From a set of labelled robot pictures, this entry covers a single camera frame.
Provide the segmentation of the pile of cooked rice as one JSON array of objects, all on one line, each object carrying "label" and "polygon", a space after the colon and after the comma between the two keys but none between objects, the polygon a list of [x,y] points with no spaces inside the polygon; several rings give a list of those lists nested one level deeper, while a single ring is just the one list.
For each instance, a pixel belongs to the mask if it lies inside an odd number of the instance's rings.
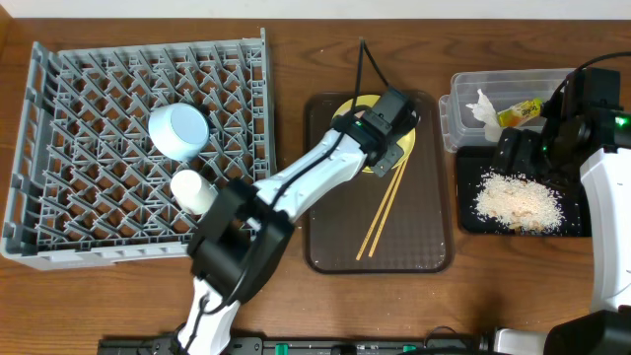
[{"label": "pile of cooked rice", "polygon": [[476,217],[520,232],[554,232],[565,221],[559,192],[525,175],[485,173],[473,199]]}]

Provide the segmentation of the white paper cup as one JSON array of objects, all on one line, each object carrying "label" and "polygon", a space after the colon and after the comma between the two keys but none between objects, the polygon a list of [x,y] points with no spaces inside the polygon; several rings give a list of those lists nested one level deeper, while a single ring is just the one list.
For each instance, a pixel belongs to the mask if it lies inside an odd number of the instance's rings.
[{"label": "white paper cup", "polygon": [[179,207],[191,215],[205,214],[218,195],[217,189],[193,170],[176,173],[170,188]]}]

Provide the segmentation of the blue bowl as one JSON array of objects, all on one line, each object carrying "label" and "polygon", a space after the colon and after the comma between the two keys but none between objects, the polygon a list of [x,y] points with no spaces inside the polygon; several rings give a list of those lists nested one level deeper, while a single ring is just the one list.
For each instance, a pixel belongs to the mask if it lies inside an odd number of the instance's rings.
[{"label": "blue bowl", "polygon": [[179,162],[194,159],[208,144],[210,129],[195,107],[178,103],[153,110],[148,121],[154,146],[167,158]]}]

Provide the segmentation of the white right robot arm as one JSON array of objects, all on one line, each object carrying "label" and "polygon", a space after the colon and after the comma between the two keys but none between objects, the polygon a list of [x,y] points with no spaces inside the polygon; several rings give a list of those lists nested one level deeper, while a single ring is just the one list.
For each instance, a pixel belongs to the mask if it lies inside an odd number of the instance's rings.
[{"label": "white right robot arm", "polygon": [[578,164],[591,219],[594,288],[588,315],[547,332],[504,328],[497,354],[627,354],[630,351],[630,116],[620,111],[566,120],[552,133],[507,128],[494,164],[501,172],[537,159]]}]

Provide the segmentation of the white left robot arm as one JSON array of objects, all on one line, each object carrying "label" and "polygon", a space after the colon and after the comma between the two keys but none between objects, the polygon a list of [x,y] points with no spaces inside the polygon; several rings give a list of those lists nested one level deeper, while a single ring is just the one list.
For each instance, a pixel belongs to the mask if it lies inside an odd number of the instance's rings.
[{"label": "white left robot arm", "polygon": [[367,118],[334,119],[301,159],[255,184],[239,178],[221,189],[187,247],[194,299],[176,335],[176,354],[219,354],[239,307],[270,279],[312,205],[363,169],[384,176],[404,157],[400,140],[413,124],[377,128]]}]

